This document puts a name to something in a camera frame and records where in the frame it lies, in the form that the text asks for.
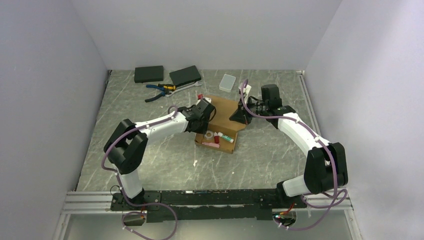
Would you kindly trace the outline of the silver tape roll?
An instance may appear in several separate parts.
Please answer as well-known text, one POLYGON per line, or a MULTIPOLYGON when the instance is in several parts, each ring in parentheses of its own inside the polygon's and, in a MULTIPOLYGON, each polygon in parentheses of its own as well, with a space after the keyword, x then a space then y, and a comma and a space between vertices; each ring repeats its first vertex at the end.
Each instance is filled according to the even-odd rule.
POLYGON ((211 130, 207 130, 206 133, 204 134, 204 138, 206 138, 207 140, 213 139, 214 138, 214 132, 211 130))

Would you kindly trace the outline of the brown cardboard paper box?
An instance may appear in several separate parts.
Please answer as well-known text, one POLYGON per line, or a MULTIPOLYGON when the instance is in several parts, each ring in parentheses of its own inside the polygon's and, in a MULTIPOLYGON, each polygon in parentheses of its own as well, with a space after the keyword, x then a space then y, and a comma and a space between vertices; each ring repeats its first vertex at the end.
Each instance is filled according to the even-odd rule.
POLYGON ((214 133, 222 133, 223 135, 233 139, 233 142, 219 137, 219 147, 215 147, 210 145, 215 144, 213 136, 207 137, 206 134, 197 133, 194 138, 194 143, 199 147, 232 154, 236 147, 238 132, 242 131, 246 127, 246 124, 244 123, 230 120, 230 117, 238 109, 238 102, 213 95, 206 95, 205 97, 211 99, 211 104, 216 108, 216 115, 209 122, 207 130, 214 133))

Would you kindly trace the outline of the green white glue stick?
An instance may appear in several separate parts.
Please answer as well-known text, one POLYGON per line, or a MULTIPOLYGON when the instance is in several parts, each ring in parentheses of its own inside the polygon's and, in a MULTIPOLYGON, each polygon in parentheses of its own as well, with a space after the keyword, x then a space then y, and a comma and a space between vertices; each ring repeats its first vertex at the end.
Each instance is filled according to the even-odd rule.
POLYGON ((224 139, 224 140, 226 140, 226 141, 228 141, 228 142, 230 142, 230 143, 233 143, 233 142, 234 142, 234 139, 233 139, 232 137, 230 137, 230 136, 228 136, 228 135, 226 135, 226 134, 224 134, 224 133, 222 133, 222 132, 218 132, 218 133, 217 133, 217 135, 218 135, 220 138, 222 138, 222 139, 224 139))

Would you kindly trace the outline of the small red bottle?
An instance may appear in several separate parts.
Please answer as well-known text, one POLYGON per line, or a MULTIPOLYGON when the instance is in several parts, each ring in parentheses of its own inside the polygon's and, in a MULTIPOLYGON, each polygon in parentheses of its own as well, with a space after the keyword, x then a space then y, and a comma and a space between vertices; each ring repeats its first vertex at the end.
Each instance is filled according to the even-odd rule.
POLYGON ((215 142, 216 144, 219 144, 219 143, 220 143, 220 137, 219 137, 219 135, 218 135, 218 133, 217 133, 217 132, 214 132, 214 133, 213 133, 213 137, 214 137, 214 142, 215 142))

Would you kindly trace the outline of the pink plastic tube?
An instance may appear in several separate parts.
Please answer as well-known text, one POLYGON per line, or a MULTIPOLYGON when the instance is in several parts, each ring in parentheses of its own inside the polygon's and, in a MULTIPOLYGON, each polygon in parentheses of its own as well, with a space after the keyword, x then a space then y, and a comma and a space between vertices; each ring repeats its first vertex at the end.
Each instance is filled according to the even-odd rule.
POLYGON ((214 142, 202 142, 201 144, 205 145, 205 146, 212 147, 212 148, 219 148, 220 147, 219 143, 214 143, 214 142))

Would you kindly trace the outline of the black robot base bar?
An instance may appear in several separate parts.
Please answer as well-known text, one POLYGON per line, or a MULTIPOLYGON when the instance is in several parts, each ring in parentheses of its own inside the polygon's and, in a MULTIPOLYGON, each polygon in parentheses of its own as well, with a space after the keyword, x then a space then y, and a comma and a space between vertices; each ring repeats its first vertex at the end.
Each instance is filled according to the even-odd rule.
POLYGON ((112 194, 113 212, 143 211, 147 223, 185 220, 271 220, 278 212, 305 208, 300 196, 288 197, 282 190, 146 190, 127 202, 121 192, 112 194))

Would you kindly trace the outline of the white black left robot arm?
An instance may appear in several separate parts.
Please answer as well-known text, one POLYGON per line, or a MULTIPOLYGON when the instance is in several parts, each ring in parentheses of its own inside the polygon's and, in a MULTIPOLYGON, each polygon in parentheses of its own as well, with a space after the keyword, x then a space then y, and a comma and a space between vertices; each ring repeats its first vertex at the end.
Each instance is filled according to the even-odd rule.
POLYGON ((217 113, 207 98, 191 106, 168 108, 167 114, 148 121, 122 120, 104 145, 101 167, 116 176, 124 192, 124 204, 131 210, 144 203, 144 188, 138 169, 149 144, 180 133, 205 134, 217 113))

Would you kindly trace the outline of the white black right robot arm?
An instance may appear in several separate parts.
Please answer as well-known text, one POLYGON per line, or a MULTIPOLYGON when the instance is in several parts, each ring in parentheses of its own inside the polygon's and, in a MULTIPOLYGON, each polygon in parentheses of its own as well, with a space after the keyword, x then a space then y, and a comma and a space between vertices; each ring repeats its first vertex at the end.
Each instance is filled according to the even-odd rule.
POLYGON ((239 86, 240 100, 230 121, 250 124, 253 118, 265 119, 286 134, 304 153, 306 164, 300 176, 277 184, 276 203, 289 207, 295 197, 343 187, 348 183, 346 152, 339 142, 330 142, 312 130, 289 105, 283 105, 276 84, 261 87, 261 98, 250 95, 251 86, 239 86))

